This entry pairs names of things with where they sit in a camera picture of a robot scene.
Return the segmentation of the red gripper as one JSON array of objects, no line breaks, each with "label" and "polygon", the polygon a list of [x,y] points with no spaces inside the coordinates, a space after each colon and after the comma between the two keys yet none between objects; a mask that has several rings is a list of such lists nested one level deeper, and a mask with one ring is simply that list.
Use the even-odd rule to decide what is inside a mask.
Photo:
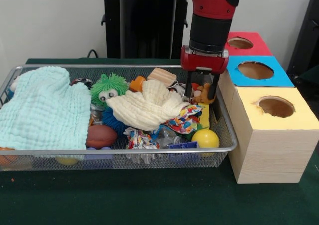
[{"label": "red gripper", "polygon": [[229,60],[229,51],[223,50],[218,54],[207,54],[192,50],[189,46],[183,46],[181,49],[181,66],[187,72],[187,81],[185,87],[185,96],[191,97],[192,93],[192,72],[208,71],[213,75],[212,84],[208,91],[208,99],[214,99],[219,81],[219,74],[222,74],[227,67]]}]

